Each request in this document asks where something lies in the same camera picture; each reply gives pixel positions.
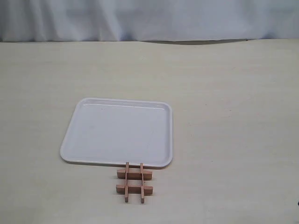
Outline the white plastic tray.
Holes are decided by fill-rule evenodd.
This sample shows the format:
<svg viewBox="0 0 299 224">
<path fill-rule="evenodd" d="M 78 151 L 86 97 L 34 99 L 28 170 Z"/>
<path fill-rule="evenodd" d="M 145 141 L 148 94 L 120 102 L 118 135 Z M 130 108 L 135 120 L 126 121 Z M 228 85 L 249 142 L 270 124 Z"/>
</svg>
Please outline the white plastic tray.
<svg viewBox="0 0 299 224">
<path fill-rule="evenodd" d="M 173 113 L 165 102 L 84 98 L 60 147 L 68 163 L 164 168 L 173 158 Z"/>
</svg>

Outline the white backdrop curtain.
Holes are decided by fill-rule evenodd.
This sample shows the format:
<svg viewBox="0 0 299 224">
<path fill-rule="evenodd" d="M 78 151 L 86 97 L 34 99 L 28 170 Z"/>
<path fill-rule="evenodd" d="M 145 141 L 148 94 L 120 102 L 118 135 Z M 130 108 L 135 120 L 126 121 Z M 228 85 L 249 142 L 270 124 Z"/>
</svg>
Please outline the white backdrop curtain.
<svg viewBox="0 0 299 224">
<path fill-rule="evenodd" d="M 296 0 L 3 0 L 3 42 L 206 41 L 299 36 Z"/>
</svg>

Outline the notched wooden piece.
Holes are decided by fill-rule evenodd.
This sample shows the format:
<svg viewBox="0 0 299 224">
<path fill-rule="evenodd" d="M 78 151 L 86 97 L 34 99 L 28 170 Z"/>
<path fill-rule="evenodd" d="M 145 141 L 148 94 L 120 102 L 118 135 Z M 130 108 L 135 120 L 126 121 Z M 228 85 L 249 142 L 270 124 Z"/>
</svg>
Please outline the notched wooden piece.
<svg viewBox="0 0 299 224">
<path fill-rule="evenodd" d="M 125 194 L 125 185 L 116 185 L 116 192 L 118 194 Z M 128 193 L 129 194 L 141 194 L 141 188 L 144 190 L 144 194 L 146 196 L 153 194 L 152 186 L 137 186 L 137 185 L 128 185 Z"/>
<path fill-rule="evenodd" d="M 140 175 L 141 175 L 141 203 L 145 202 L 145 191 L 144 191 L 144 170 L 143 163 L 140 163 Z"/>
<path fill-rule="evenodd" d="M 126 162 L 125 167 L 125 202 L 128 202 L 128 173 L 129 173 L 129 162 Z"/>
<path fill-rule="evenodd" d="M 147 171 L 147 170 L 142 170 L 143 172 L 141 173 L 140 170 L 129 170 L 128 174 L 126 175 L 126 169 L 118 169 L 117 170 L 117 177 L 119 179 L 125 179 L 127 176 L 128 180 L 141 180 L 142 176 L 145 181 L 151 180 L 152 179 L 152 172 Z"/>
</svg>

